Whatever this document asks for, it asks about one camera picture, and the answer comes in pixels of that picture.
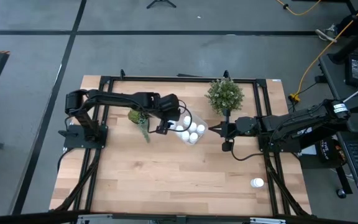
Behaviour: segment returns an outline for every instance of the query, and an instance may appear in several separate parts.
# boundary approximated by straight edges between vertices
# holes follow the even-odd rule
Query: robotic arm
[[[144,114],[161,119],[155,130],[167,134],[168,120],[178,121],[180,117],[179,101],[176,95],[160,97],[158,93],[138,92],[132,95],[107,93],[99,90],[77,90],[66,96],[65,113],[75,117],[80,126],[71,125],[68,130],[59,133],[66,137],[65,147],[103,148],[106,142],[107,126],[92,120],[88,111],[96,105],[128,107]]]
[[[223,151],[231,151],[233,140],[237,136],[258,136],[262,139],[261,149],[269,152],[300,152],[314,142],[332,135],[332,132],[346,129],[350,118],[345,104],[338,100],[324,100],[321,104],[283,116],[240,117],[230,123],[230,111],[224,111],[225,121],[210,127],[211,131],[225,139]],[[313,128],[313,134],[305,134]]]

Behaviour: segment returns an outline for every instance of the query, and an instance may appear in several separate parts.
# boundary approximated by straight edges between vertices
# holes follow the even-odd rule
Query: desk
[[[327,78],[329,88],[333,96],[337,99],[345,99],[355,93],[358,88],[345,84],[345,65],[336,65],[332,63],[328,55],[319,58],[321,70]],[[348,108],[352,112],[358,111],[358,97],[350,99],[346,102]]]
[[[100,76],[84,76],[82,89],[97,89]],[[239,116],[255,116],[255,99],[250,84],[240,84],[245,95]],[[273,114],[288,113],[281,81],[267,80]],[[116,93],[154,91],[165,96],[174,93],[186,102],[193,113],[209,126],[223,117],[214,114],[204,94],[208,83],[114,81]],[[263,101],[262,90],[259,90]],[[183,144],[175,133],[151,134],[147,144],[142,133],[127,114],[129,108],[110,107],[107,125],[108,142],[102,150],[94,187],[92,212],[182,214],[182,215],[265,215],[272,216],[267,184],[253,189],[250,180],[267,180],[262,156],[238,162],[231,153],[222,152],[221,139],[208,131],[194,146]],[[150,128],[156,120],[150,121]],[[256,138],[236,138],[238,157],[258,153]],[[74,149],[63,159],[57,175],[50,208],[56,208],[76,185],[84,149]],[[291,154],[281,154],[286,186],[305,211],[311,212],[299,161]],[[83,191],[85,198],[87,188]],[[278,209],[283,213],[280,191],[276,187]]]

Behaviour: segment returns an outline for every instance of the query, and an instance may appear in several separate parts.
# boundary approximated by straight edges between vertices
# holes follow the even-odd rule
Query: gray floor
[[[274,0],[173,0],[178,8],[149,1],[88,0],[80,30],[313,30],[340,21],[344,4],[322,3],[305,17],[294,17]],[[0,0],[0,29],[71,30],[80,0]],[[294,11],[311,2],[291,2]],[[55,81],[68,36],[0,36],[0,50],[11,57],[0,78],[0,215],[9,213],[16,185]],[[347,40],[333,46],[334,52]],[[317,37],[219,35],[84,35],[77,36],[68,62],[24,213],[44,212],[62,153],[64,96],[79,88],[83,75],[175,76],[177,73],[220,77],[279,78],[293,93],[310,62],[326,46]],[[317,66],[304,86],[319,75]],[[331,97],[328,86],[316,85],[301,96],[299,108]],[[330,170],[304,170],[313,214],[358,221],[358,196],[336,197],[339,181]]]

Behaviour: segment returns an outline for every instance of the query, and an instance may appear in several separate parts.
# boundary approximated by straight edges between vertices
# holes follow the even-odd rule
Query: chair wheel
[[[346,193],[343,189],[336,190],[336,195],[338,195],[338,197],[341,199],[346,198]]]

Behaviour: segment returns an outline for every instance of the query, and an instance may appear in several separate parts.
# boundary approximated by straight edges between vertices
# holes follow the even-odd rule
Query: green plant
[[[210,85],[211,88],[205,96],[217,114],[222,115],[223,109],[241,110],[244,94],[242,94],[242,89],[230,78],[217,79],[212,81]]]
[[[128,113],[128,119],[137,125],[137,127],[142,131],[143,137],[146,139],[147,143],[149,143],[149,116],[136,110],[130,110]]]

